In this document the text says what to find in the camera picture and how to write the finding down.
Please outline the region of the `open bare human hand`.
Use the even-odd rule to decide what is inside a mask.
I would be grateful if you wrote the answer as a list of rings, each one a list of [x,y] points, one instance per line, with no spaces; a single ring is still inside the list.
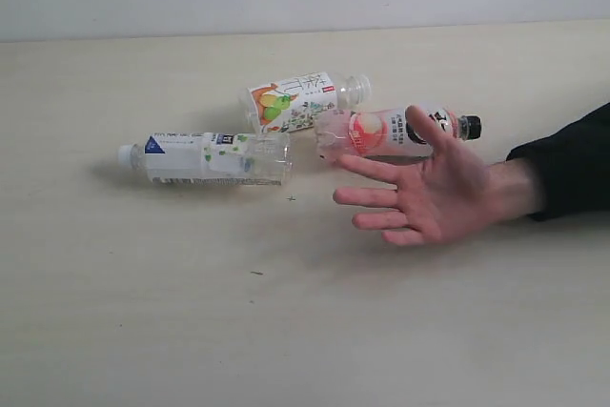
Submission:
[[[351,155],[338,160],[342,169],[382,184],[334,191],[335,203],[360,207],[356,228],[378,231],[397,246],[444,244],[542,208],[539,179],[525,160],[486,165],[422,109],[411,106],[406,114],[432,146],[431,157],[407,166]]]

